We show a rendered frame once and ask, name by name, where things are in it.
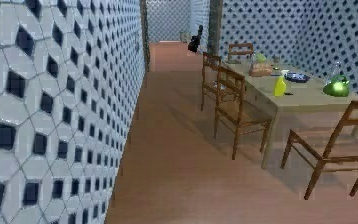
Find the brown wooden chair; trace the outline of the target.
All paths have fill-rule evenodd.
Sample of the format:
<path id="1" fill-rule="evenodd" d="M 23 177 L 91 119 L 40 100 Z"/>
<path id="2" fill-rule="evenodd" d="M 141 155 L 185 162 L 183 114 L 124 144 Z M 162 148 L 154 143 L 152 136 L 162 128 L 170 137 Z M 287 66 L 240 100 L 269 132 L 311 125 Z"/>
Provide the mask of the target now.
<path id="1" fill-rule="evenodd" d="M 234 133 L 232 160 L 236 158 L 239 138 L 242 135 L 261 132 L 260 151 L 264 150 L 272 118 L 246 100 L 246 82 L 243 75 L 228 68 L 218 68 L 214 112 L 213 137 L 217 137 L 219 122 Z"/>
<path id="2" fill-rule="evenodd" d="M 237 57 L 242 56 L 245 59 L 251 59 L 254 53 L 252 43 L 230 44 L 228 47 L 227 61 L 229 63 L 237 63 Z"/>
<path id="3" fill-rule="evenodd" d="M 204 109 L 205 97 L 216 99 L 217 92 L 217 76 L 221 64 L 221 57 L 204 52 L 202 55 L 202 70 L 201 70 L 201 105 Z"/>
<path id="4" fill-rule="evenodd" d="M 304 194 L 308 200 L 322 173 L 358 171 L 358 139 L 353 134 L 343 134 L 345 127 L 358 126 L 358 117 L 352 117 L 358 109 L 358 100 L 352 101 L 335 128 L 311 128 L 290 130 L 280 168 L 284 169 L 289 154 L 294 150 L 312 169 L 312 175 Z M 349 193 L 358 191 L 358 177 Z"/>

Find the brown bread loaf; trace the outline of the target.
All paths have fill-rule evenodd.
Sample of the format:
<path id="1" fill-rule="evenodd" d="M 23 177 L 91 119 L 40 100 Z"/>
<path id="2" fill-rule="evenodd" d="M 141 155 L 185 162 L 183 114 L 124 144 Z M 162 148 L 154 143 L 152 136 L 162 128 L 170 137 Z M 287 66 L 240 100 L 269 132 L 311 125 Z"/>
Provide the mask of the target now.
<path id="1" fill-rule="evenodd" d="M 252 77 L 270 76 L 273 68 L 267 63 L 254 63 L 249 68 L 249 75 Z"/>

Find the yellow spray bottle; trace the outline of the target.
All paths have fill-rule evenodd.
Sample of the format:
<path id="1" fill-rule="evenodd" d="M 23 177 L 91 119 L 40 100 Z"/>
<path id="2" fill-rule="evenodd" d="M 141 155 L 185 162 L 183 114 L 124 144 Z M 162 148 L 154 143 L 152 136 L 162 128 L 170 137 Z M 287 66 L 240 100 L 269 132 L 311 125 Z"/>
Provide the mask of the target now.
<path id="1" fill-rule="evenodd" d="M 286 91 L 287 85 L 285 83 L 285 78 L 279 76 L 274 87 L 274 95 L 276 97 L 283 96 Z"/>

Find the blue plate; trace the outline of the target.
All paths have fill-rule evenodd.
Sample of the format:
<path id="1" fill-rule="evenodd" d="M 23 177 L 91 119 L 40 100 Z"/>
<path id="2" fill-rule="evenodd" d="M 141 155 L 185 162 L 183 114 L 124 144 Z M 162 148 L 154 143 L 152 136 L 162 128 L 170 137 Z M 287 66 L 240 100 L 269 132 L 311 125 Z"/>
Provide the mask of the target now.
<path id="1" fill-rule="evenodd" d="M 289 72 L 285 75 L 285 79 L 293 83 L 307 83 L 310 77 L 302 73 Z"/>

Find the beige dining table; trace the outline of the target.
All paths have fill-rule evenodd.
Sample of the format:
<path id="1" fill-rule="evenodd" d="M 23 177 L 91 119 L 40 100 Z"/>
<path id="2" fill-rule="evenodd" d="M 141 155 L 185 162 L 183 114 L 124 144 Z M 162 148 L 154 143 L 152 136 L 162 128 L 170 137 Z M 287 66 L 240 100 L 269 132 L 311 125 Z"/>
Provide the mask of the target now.
<path id="1" fill-rule="evenodd" d="M 267 145 L 263 150 L 261 168 L 267 168 L 268 158 L 273 150 L 275 132 L 280 129 L 279 118 L 284 114 L 319 113 L 319 112 L 343 112 L 352 100 L 358 100 L 358 94 L 350 93 L 348 97 L 332 97 L 323 93 L 325 81 L 314 77 L 312 74 L 289 65 L 283 65 L 284 69 L 304 73 L 310 77 L 307 83 L 288 83 L 287 92 L 291 96 L 275 97 L 273 95 L 277 78 L 275 76 L 251 77 L 249 75 L 249 62 L 224 65 L 243 75 L 246 80 L 246 99 L 265 111 L 272 117 Z"/>

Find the green kettle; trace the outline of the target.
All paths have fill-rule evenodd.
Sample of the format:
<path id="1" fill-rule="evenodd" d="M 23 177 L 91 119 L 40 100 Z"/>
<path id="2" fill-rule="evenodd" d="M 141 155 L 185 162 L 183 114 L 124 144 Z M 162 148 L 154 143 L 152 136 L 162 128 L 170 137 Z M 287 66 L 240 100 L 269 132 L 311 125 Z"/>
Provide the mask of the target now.
<path id="1" fill-rule="evenodd" d="M 333 97 L 347 97 L 350 93 L 349 80 L 345 75 L 335 75 L 323 87 L 323 92 Z"/>

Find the clear glass jug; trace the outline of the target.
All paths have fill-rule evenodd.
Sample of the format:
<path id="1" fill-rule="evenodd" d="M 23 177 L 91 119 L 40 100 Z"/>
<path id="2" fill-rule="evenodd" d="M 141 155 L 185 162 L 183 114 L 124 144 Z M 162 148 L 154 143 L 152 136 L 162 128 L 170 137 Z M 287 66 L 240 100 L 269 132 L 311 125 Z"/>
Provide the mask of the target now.
<path id="1" fill-rule="evenodd" d="M 341 62 L 340 61 L 336 61 L 331 69 L 329 70 L 327 76 L 326 76 L 326 83 L 330 83 L 331 82 L 331 79 L 338 75 L 340 73 L 340 66 L 341 66 Z"/>

